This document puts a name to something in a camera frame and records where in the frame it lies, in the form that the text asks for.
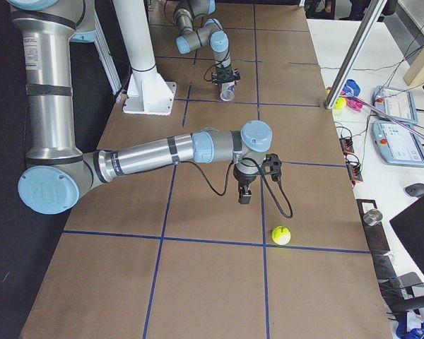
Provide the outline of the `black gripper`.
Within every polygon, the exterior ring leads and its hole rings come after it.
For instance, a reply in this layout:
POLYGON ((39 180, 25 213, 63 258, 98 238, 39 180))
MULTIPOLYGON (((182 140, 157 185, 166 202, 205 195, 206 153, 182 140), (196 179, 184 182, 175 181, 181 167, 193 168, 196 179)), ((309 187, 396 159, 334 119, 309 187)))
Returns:
POLYGON ((262 166, 263 161, 264 158, 244 158, 234 165, 233 175, 238 182, 239 204, 250 203, 252 192, 248 186, 260 175, 258 167, 262 166))
POLYGON ((211 74, 211 81, 216 85, 225 83, 236 84, 240 81, 240 72, 238 69, 232 69, 232 66, 216 67, 216 72, 211 74))

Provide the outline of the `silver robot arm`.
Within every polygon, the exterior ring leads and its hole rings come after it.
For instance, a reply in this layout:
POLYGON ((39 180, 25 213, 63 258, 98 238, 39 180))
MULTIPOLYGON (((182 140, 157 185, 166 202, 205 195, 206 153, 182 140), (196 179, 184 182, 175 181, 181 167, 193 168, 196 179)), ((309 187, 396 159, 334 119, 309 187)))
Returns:
MULTIPOLYGON (((190 163, 211 189, 223 196, 231 165, 238 181, 239 203, 248 204, 249 185, 265 175, 281 177, 278 156, 266 153, 273 132, 262 121, 247 122, 237 131, 207 128, 198 133, 172 136, 121 150, 96 150, 83 154, 75 144, 69 43, 95 39, 94 1, 7 1, 13 24, 22 32, 27 75, 33 146, 26 154, 28 168, 18 181, 24 204, 42 214, 58 214, 72 208, 86 193, 117 177, 190 163), (197 163, 229 161, 222 193, 207 180, 197 163)), ((169 115, 176 83, 158 73, 143 1, 113 1, 130 61, 130 79, 124 108, 129 114, 169 115)), ((181 54, 209 46, 215 59, 212 83, 220 99, 234 99, 240 79, 231 66, 228 36, 223 26, 209 18, 194 28, 194 21, 215 11, 215 1, 180 1, 174 25, 181 54)))
POLYGON ((176 45, 181 54, 209 46, 216 68, 211 81, 216 85, 235 85, 240 80, 240 74, 237 69, 232 69, 229 39, 218 19, 209 18, 201 28, 194 28, 196 18, 208 16, 215 9, 215 1, 180 1, 173 13, 179 30, 176 45))

